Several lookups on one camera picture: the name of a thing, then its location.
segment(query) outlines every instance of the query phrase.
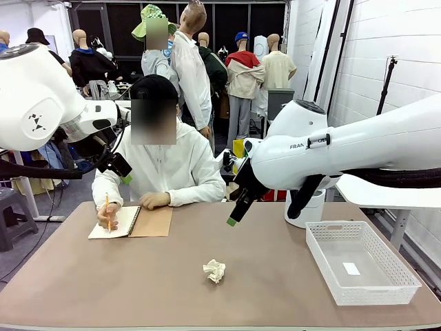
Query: pencil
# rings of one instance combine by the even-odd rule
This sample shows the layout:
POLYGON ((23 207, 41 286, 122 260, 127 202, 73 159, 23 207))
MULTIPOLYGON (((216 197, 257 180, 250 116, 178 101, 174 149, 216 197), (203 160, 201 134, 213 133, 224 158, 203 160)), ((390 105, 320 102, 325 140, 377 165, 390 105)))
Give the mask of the pencil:
MULTIPOLYGON (((105 193, 105 213, 106 213, 106 215, 107 215, 108 208, 109 208, 109 194, 106 192, 105 193)), ((112 231, 112 222, 110 221, 110 219, 109 219, 109 221, 107 221, 107 229, 109 230, 109 233, 110 233, 110 231, 112 231)))

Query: green bucket hat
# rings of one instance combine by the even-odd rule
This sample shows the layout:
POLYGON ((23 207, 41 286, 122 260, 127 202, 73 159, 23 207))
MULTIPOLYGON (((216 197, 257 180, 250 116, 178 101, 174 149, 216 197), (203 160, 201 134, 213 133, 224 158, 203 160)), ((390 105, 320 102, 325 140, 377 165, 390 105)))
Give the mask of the green bucket hat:
MULTIPOLYGON (((145 20, 146 19, 164 19, 167 18, 161 9, 155 5, 146 5, 141 10, 141 22, 132 31, 132 36, 138 41, 144 41, 145 38, 145 20)), ((176 26, 173 23, 168 22, 168 33, 174 34, 176 32, 176 26)))

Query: black jacket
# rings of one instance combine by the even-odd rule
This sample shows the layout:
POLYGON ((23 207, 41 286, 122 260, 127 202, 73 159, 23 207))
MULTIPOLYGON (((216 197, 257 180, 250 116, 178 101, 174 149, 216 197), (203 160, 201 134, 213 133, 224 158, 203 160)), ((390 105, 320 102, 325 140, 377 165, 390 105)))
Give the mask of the black jacket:
POLYGON ((92 53, 74 50, 69 61, 72 68, 72 79, 75 85, 80 88, 86 86, 89 81, 108 81, 117 78, 116 66, 95 50, 92 50, 92 53))
POLYGON ((199 46, 199 54, 205 64, 209 82, 214 92, 220 92, 228 81, 228 70, 225 64, 209 48, 199 46))

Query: blue baseball cap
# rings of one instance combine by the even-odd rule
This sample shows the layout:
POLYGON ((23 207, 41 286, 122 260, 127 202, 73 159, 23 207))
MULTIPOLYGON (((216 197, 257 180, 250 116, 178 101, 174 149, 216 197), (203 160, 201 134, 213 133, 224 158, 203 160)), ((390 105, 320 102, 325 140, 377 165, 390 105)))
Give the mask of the blue baseball cap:
POLYGON ((248 34, 246 32, 239 32, 236 35, 236 38, 234 38, 234 42, 237 43, 239 40, 241 39, 246 39, 248 40, 248 34))

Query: white tray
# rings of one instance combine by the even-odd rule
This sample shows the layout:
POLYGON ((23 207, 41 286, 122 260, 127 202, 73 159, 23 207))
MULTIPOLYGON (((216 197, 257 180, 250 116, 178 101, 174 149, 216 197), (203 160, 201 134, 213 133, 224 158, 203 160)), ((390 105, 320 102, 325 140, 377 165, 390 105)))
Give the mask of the white tray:
POLYGON ((421 286, 366 222, 306 223, 306 242, 337 305, 404 305, 421 286))

